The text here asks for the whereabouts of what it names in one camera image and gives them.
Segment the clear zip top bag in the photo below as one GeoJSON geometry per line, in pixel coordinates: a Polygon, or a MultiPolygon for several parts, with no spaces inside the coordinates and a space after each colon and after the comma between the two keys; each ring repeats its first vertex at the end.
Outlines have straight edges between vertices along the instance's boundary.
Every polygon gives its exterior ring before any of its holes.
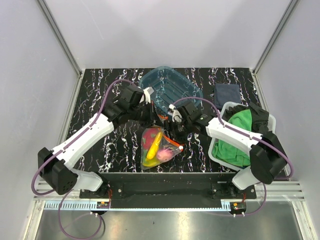
{"type": "Polygon", "coordinates": [[[154,168],[172,160],[180,154],[182,144],[170,139],[163,128],[146,128],[141,137],[140,167],[142,170],[154,168]]]}

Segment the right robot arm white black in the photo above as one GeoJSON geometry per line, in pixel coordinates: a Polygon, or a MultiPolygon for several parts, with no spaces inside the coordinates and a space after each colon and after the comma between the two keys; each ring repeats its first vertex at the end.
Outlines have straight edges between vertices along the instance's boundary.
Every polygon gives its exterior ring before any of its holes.
{"type": "Polygon", "coordinates": [[[221,117],[204,114],[193,103],[169,106],[171,120],[164,122],[166,134],[178,143],[185,143],[190,133],[222,140],[250,158],[250,166],[239,170],[227,185],[228,195],[239,198],[251,185],[271,184],[287,165],[287,156],[273,132],[260,134],[241,129],[221,117]]]}

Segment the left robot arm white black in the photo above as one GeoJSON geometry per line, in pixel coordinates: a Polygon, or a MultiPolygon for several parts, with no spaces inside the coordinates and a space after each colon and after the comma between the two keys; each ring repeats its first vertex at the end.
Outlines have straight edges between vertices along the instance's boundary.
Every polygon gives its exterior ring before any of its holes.
{"type": "Polygon", "coordinates": [[[154,92],[152,87],[129,85],[112,101],[104,101],[102,109],[69,139],[52,150],[44,147],[38,152],[38,175],[58,195],[85,190],[103,198],[108,193],[108,181],[99,173],[77,170],[74,166],[100,139],[130,120],[144,128],[161,127],[151,99],[154,92]]]}

